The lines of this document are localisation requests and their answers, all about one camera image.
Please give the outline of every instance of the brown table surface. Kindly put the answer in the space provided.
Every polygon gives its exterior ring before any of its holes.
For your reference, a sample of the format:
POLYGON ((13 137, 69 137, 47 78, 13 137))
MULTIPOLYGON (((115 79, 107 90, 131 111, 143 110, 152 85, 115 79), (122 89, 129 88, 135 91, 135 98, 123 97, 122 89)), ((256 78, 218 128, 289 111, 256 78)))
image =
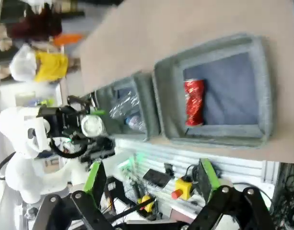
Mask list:
POLYGON ((294 163, 294 4, 292 0, 126 0, 82 44, 85 93, 191 46, 239 32, 265 37, 276 82, 272 139, 261 149, 197 148, 151 143, 247 159, 294 163))

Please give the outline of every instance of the yellow shorts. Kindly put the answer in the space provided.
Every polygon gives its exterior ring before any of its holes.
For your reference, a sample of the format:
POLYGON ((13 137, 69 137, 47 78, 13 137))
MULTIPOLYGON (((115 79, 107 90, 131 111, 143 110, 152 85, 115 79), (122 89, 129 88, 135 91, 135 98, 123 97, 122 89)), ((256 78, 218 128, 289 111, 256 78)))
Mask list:
POLYGON ((68 68, 66 55, 36 51, 36 60, 40 61, 41 64, 35 81, 56 81, 66 76, 68 68))

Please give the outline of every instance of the gray bin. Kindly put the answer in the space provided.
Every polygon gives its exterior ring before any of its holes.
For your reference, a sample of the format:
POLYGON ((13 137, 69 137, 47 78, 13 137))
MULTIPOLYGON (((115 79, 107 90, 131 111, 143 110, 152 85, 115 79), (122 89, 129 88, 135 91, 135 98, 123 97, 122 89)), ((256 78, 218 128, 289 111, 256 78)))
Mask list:
POLYGON ((162 134, 175 143, 259 147, 272 132, 270 77, 261 38, 236 34, 159 61, 153 83, 162 134), (204 80, 206 125, 185 126, 184 79, 204 80))
POLYGON ((107 134, 112 138, 126 138, 135 140, 148 140, 151 136, 160 133, 160 126, 157 116, 156 103, 152 83, 152 75, 137 72, 130 77, 116 81, 110 85, 95 91, 95 97, 100 109, 105 110, 106 114, 101 116, 107 134), (134 131, 122 120, 112 119, 109 111, 116 102, 116 92, 127 93, 131 89, 139 98, 139 112, 142 120, 146 124, 146 133, 134 131))

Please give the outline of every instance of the blue fabric liner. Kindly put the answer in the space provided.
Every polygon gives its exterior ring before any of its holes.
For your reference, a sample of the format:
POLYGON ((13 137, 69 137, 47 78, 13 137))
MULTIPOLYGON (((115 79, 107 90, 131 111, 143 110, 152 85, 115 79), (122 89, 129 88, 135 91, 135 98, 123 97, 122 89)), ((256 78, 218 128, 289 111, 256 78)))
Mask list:
POLYGON ((237 54, 183 71, 184 80, 204 80, 205 125, 258 124, 258 100, 248 53, 237 54))

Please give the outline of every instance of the person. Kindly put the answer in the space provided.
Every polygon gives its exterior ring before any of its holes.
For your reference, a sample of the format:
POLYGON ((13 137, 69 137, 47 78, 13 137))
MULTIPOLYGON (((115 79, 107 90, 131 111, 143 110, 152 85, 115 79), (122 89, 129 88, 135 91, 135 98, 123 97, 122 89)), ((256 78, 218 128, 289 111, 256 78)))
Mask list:
POLYGON ((9 66, 0 66, 0 79, 11 75, 16 81, 54 82, 79 67, 78 58, 70 58, 60 53, 47 53, 24 44, 9 66))
POLYGON ((20 22, 12 25, 0 25, 0 40, 48 41, 50 37, 58 36, 62 32, 61 18, 52 12, 45 3, 40 14, 29 13, 20 22))

